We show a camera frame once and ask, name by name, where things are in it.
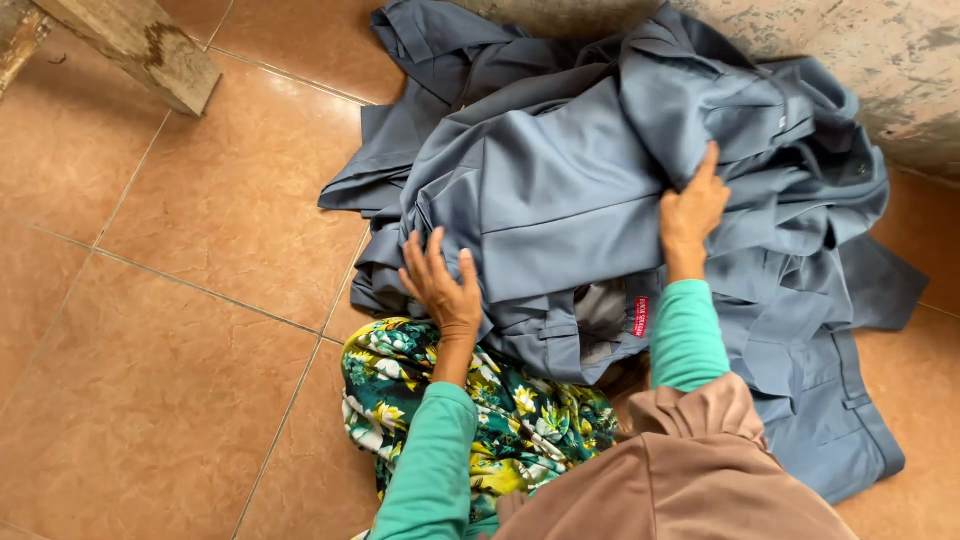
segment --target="blue-gray clothing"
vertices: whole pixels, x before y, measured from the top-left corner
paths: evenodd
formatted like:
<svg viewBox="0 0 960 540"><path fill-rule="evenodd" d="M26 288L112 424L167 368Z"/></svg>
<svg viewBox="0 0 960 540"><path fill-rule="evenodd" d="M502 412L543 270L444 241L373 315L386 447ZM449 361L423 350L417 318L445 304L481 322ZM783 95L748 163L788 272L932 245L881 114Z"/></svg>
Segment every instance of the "blue-gray clothing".
<svg viewBox="0 0 960 540"><path fill-rule="evenodd" d="M484 346L594 382L649 347L660 194L714 139L732 197L707 281L775 454L832 502L902 468L849 328L902 328L926 281L864 234L889 196L882 155L822 65L752 63L669 5L590 44L430 0L372 21L410 80L398 104L365 110L364 147L320 199L372 216L355 305L423 315L400 246L445 226L454 276L459 250L474 253Z"/></svg>

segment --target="wooden post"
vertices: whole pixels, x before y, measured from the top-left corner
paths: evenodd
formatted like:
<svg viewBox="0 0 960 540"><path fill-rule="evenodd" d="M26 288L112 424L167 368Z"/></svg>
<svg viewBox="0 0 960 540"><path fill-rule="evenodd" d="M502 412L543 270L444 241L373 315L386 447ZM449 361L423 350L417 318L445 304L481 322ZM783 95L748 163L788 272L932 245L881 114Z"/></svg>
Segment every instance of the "wooden post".
<svg viewBox="0 0 960 540"><path fill-rule="evenodd" d="M47 14L30 0L0 0L0 99L50 34Z"/></svg>
<svg viewBox="0 0 960 540"><path fill-rule="evenodd" d="M34 1L174 110L204 112L220 69L155 0Z"/></svg>

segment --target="orange tile floor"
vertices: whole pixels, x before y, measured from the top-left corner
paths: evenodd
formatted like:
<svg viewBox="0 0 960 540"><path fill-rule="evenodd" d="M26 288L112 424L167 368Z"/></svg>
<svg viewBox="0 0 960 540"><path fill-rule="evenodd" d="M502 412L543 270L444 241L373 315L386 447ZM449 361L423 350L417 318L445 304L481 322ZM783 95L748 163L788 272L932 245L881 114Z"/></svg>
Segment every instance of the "orange tile floor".
<svg viewBox="0 0 960 540"><path fill-rule="evenodd" d="M400 91L381 0L161 3L223 68L205 118L61 30L0 106L0 540L346 540L377 507L339 404L368 237L315 202ZM875 229L933 281L857 334L908 458L838 506L865 539L960 537L958 213L895 174Z"/></svg>

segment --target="green sleeve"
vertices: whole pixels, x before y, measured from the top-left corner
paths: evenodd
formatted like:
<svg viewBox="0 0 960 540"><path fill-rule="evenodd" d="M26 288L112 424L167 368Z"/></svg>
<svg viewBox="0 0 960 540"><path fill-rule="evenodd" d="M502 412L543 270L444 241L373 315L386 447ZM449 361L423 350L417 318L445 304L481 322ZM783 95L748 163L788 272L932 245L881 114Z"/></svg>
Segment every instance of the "green sleeve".
<svg viewBox="0 0 960 540"><path fill-rule="evenodd" d="M463 388L427 386L369 540L462 540L477 408Z"/></svg>
<svg viewBox="0 0 960 540"><path fill-rule="evenodd" d="M710 287L702 280L663 289L650 340L651 387L692 392L730 371Z"/></svg>

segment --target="clothing label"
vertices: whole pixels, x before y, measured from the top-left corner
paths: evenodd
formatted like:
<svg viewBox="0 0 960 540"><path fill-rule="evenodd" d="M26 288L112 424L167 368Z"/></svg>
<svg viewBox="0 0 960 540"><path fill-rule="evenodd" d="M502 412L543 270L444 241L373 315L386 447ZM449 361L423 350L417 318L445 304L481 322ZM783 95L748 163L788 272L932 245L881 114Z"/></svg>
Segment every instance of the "clothing label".
<svg viewBox="0 0 960 540"><path fill-rule="evenodd" d="M643 337L647 332L647 301L645 296L634 297L634 335Z"/></svg>

